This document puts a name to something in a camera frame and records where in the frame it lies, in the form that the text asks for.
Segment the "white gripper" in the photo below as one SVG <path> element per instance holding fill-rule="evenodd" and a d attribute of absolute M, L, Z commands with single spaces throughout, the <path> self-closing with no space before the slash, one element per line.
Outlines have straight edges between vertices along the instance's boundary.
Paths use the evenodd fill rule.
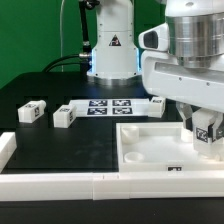
<path fill-rule="evenodd" d="M 224 113 L 224 0 L 158 1 L 165 22 L 138 37 L 143 86 L 177 101 L 192 131 L 190 105 Z"/>

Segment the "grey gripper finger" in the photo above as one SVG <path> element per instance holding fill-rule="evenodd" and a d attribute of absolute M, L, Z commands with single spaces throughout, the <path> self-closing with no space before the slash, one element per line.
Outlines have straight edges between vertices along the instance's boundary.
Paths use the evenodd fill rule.
<path fill-rule="evenodd" d="M 224 114 L 218 112 L 212 125 L 212 141 L 215 142 L 224 136 Z"/>

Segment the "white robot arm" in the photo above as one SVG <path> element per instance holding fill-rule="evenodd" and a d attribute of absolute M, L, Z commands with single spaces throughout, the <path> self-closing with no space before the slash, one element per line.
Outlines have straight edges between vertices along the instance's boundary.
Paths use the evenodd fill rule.
<path fill-rule="evenodd" d="M 177 102 L 195 138 L 224 137 L 224 0 L 157 0 L 165 22 L 133 43 L 129 0 L 79 0 L 97 9 L 87 77 L 106 85 L 142 76 L 145 90 Z"/>

